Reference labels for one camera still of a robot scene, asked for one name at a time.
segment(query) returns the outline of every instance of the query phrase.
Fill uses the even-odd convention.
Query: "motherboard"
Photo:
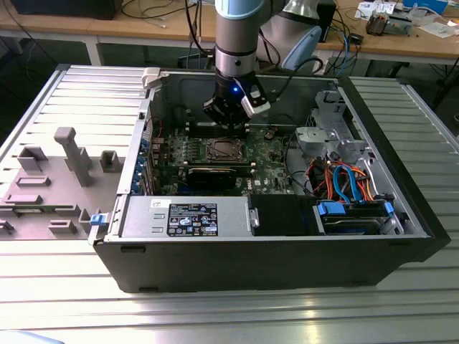
[[[269,127],[252,129],[245,138],[196,138],[175,129],[154,141],[156,189],[172,196],[292,194],[284,141]]]

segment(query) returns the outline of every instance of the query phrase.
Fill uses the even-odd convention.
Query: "warning label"
[[[216,237],[216,204],[171,204],[167,234],[170,237]]]

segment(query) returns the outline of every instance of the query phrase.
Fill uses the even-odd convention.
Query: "computer tower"
[[[111,20],[123,0],[11,0],[19,14],[54,14],[57,16],[87,16]]]

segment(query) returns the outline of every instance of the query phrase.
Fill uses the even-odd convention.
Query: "metal slotted surface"
[[[92,66],[55,72],[0,162],[0,198],[16,178],[21,166],[15,157],[25,145],[39,145],[48,156],[65,156],[54,140],[61,126],[75,128],[75,141],[86,147],[89,156],[112,150],[126,157],[138,108],[146,96],[142,74],[143,68]]]
[[[66,344],[455,343],[459,216],[448,221],[445,249],[360,288],[131,295],[86,241],[0,242],[0,329]]]
[[[450,234],[459,231],[457,140],[411,87],[351,79],[442,225]]]

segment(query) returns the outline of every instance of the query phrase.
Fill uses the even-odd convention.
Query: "floor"
[[[89,58],[83,44],[77,42],[39,41],[46,51],[59,63],[88,65]],[[21,41],[24,53],[15,55],[5,52],[0,41],[0,143],[9,134],[20,119],[29,104],[42,88],[47,78],[52,74],[55,65],[50,61],[38,45],[23,39]],[[107,65],[113,66],[161,66],[176,67],[177,59],[186,55],[187,49],[171,47],[149,47],[149,62],[145,62],[143,47],[131,45],[103,45],[103,58]],[[368,76],[386,77],[394,64],[391,62],[374,62],[368,71]],[[359,74],[359,64],[354,68],[354,74]],[[404,78],[429,104],[432,102],[440,79],[427,64],[411,64],[403,67],[398,77]],[[455,134],[459,127],[453,121],[454,114],[459,110],[458,87],[451,90],[441,106],[437,109],[438,116]]]

